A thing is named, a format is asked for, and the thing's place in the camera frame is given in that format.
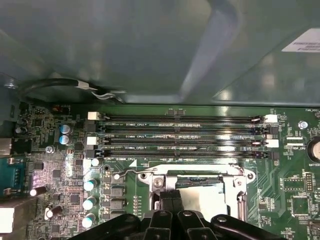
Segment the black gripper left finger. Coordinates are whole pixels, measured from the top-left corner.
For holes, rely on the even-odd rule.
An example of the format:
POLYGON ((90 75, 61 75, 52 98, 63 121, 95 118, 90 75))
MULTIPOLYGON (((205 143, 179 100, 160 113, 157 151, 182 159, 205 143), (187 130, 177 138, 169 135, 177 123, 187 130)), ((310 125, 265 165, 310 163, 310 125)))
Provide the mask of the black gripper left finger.
POLYGON ((160 209, 142 220, 122 214, 74 237, 72 240, 169 240, 173 220, 174 191, 160 193, 160 209))

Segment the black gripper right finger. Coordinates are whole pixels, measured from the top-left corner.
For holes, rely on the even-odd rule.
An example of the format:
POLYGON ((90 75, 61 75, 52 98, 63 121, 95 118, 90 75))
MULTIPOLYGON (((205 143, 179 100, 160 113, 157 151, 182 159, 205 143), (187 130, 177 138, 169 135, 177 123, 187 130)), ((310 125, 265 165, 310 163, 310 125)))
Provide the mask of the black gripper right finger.
POLYGON ((262 228, 218 214, 206 221, 193 210, 185 210, 179 190, 172 191, 173 212, 186 240, 281 240, 282 237, 262 228))

